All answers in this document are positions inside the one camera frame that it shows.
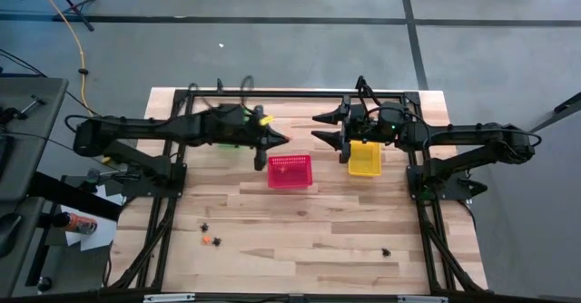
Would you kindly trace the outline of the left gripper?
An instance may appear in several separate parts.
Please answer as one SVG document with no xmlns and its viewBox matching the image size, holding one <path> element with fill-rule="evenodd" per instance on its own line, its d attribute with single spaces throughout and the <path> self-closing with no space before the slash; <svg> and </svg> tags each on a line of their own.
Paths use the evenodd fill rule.
<svg viewBox="0 0 581 303">
<path fill-rule="evenodd" d="M 254 170 L 262 171 L 268 149 L 288 142 L 287 136 L 261 124 L 261 107 L 248 112 L 239 104 L 219 104 L 202 113 L 202 138 L 208 144 L 230 144 L 255 149 Z"/>
</svg>

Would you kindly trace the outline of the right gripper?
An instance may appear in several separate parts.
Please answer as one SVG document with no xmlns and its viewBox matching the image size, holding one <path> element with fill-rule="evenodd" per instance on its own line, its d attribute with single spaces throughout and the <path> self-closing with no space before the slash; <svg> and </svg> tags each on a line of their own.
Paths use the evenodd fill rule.
<svg viewBox="0 0 581 303">
<path fill-rule="evenodd" d="M 340 150 L 340 163 L 347 163 L 350 159 L 351 141 L 393 143 L 409 121 L 408 113 L 409 111 L 402 105 L 393 102 L 384 102 L 376 108 L 367 110 L 362 103 L 352 104 L 349 96 L 344 96 L 334 111 L 312 117 L 315 122 L 327 124 L 341 122 L 341 130 L 310 133 L 334 150 Z"/>
</svg>

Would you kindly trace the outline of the red plastic basket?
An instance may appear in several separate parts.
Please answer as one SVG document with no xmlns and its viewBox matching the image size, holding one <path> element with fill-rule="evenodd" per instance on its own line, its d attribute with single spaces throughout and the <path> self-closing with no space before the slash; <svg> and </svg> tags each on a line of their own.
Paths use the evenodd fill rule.
<svg viewBox="0 0 581 303">
<path fill-rule="evenodd" d="M 279 173 L 286 166 L 288 171 Z M 309 154 L 272 156 L 268 158 L 268 186 L 272 189 L 298 189 L 312 185 L 311 157 Z"/>
</svg>

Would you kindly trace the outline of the yellow plastic basket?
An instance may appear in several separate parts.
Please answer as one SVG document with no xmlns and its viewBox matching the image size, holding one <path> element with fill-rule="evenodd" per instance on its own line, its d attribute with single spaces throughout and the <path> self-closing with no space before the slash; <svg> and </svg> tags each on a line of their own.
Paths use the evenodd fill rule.
<svg viewBox="0 0 581 303">
<path fill-rule="evenodd" d="M 376 142 L 350 142 L 348 173 L 351 176 L 377 177 L 381 174 L 381 148 Z"/>
</svg>

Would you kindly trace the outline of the white paper sheets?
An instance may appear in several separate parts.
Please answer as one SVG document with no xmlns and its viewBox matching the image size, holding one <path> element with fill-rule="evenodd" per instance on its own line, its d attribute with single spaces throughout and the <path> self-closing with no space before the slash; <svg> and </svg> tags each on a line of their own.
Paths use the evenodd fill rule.
<svg viewBox="0 0 581 303">
<path fill-rule="evenodd" d="M 122 196 L 120 193 L 116 193 L 114 195 L 110 195 L 108 193 L 108 188 L 102 184 L 97 186 L 96 196 L 106 199 L 112 203 L 115 203 L 119 206 L 122 206 L 126 198 Z M 61 207 L 61 212 L 68 212 L 73 213 L 81 217 L 89 217 L 97 221 L 97 229 L 91 235 L 84 235 L 80 233 L 74 233 L 67 231 L 65 233 L 66 243 L 68 246 L 72 246 L 76 243 L 80 244 L 80 251 L 85 251 L 89 249 L 100 248 L 104 246 L 108 246 L 112 243 L 117 222 L 112 220 L 107 220 L 105 218 L 96 217 L 94 215 L 87 214 L 85 212 L 81 212 L 79 210 L 69 208 L 66 206 Z"/>
</svg>

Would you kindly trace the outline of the orange bottle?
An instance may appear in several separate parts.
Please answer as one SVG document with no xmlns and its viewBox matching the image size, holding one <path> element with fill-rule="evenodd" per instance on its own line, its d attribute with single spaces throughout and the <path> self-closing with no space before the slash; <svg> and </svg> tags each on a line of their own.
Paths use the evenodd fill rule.
<svg viewBox="0 0 581 303">
<path fill-rule="evenodd" d="M 68 232 L 92 235 L 98 228 L 97 221 L 70 212 L 61 212 L 52 218 L 52 225 Z"/>
</svg>

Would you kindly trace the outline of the black stand leg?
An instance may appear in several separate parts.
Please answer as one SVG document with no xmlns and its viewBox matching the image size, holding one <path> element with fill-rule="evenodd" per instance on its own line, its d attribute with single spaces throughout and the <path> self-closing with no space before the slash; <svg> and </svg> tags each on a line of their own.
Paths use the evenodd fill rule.
<svg viewBox="0 0 581 303">
<path fill-rule="evenodd" d="M 581 111 L 581 92 L 557 105 L 546 119 L 535 126 L 531 132 L 538 132 L 578 111 Z"/>
</svg>

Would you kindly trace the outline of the black tripod legs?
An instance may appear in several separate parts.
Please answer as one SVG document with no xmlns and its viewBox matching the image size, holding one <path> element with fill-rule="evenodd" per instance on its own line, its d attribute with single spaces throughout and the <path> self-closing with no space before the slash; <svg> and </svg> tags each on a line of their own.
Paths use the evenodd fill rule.
<svg viewBox="0 0 581 303">
<path fill-rule="evenodd" d="M 58 13 L 61 13 L 64 16 L 75 16 L 77 21 L 83 23 L 89 32 L 93 32 L 94 27 L 84 15 L 83 10 L 86 5 L 92 4 L 96 1 L 97 0 L 83 0 L 81 2 L 74 3 L 72 0 L 65 0 L 65 2 L 68 4 L 68 8 L 58 11 Z"/>
</svg>

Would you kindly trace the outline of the gray desk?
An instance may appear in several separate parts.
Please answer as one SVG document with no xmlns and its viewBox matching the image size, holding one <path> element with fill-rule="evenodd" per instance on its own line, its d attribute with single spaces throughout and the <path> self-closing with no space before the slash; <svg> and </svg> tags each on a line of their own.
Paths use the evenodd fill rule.
<svg viewBox="0 0 581 303">
<path fill-rule="evenodd" d="M 0 217 L 16 213 L 21 217 L 15 230 L 15 245 L 0 257 L 0 298 L 10 297 L 25 262 L 44 200 L 26 196 L 28 186 L 42 158 L 46 139 L 54 127 L 69 83 L 61 78 L 0 78 L 0 106 L 23 109 L 32 95 L 46 105 L 36 106 L 26 120 L 14 119 L 6 130 L 15 137 L 14 150 L 0 175 Z"/>
</svg>

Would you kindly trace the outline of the black metal tool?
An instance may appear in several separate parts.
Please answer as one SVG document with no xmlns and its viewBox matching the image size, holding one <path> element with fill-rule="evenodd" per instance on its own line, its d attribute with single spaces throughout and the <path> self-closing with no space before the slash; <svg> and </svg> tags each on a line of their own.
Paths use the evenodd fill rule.
<svg viewBox="0 0 581 303">
<path fill-rule="evenodd" d="M 12 120 L 26 120 L 28 118 L 27 113 L 31 111 L 36 106 L 46 105 L 46 102 L 35 95 L 32 95 L 33 101 L 29 103 L 25 108 L 19 110 L 15 107 L 0 108 L 0 125 L 7 125 Z"/>
</svg>

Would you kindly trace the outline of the silver metal bracket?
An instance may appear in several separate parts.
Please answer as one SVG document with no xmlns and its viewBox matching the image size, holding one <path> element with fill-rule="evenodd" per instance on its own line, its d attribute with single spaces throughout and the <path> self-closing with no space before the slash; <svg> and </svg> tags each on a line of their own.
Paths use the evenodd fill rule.
<svg viewBox="0 0 581 303">
<path fill-rule="evenodd" d="M 448 298 L 438 296 L 400 295 L 398 303 L 448 303 Z"/>
<path fill-rule="evenodd" d="M 145 295 L 143 303 L 184 303 L 194 302 L 195 299 L 194 293 L 161 293 Z"/>
</svg>

